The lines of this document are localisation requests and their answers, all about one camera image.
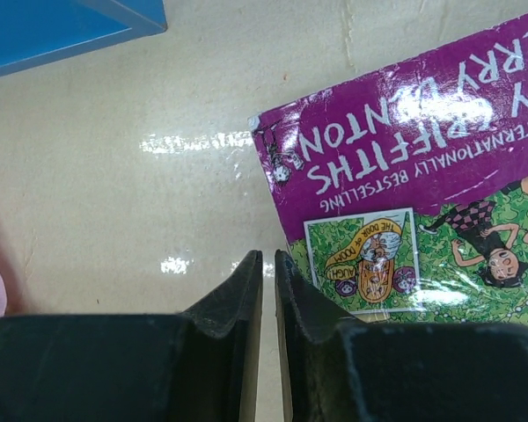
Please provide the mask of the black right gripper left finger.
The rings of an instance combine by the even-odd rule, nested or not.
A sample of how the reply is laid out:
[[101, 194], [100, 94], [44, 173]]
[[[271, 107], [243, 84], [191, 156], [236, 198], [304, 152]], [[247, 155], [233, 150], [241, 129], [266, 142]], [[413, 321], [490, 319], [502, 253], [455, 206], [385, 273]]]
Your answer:
[[177, 314], [0, 318], [0, 421], [252, 421], [263, 259]]

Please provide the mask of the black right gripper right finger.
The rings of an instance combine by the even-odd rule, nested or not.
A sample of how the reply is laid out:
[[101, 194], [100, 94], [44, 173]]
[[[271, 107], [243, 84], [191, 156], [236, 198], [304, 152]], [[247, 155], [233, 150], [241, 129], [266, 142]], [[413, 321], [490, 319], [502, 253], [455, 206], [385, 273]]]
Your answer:
[[288, 421], [528, 421], [528, 327], [367, 324], [285, 251], [275, 303]]

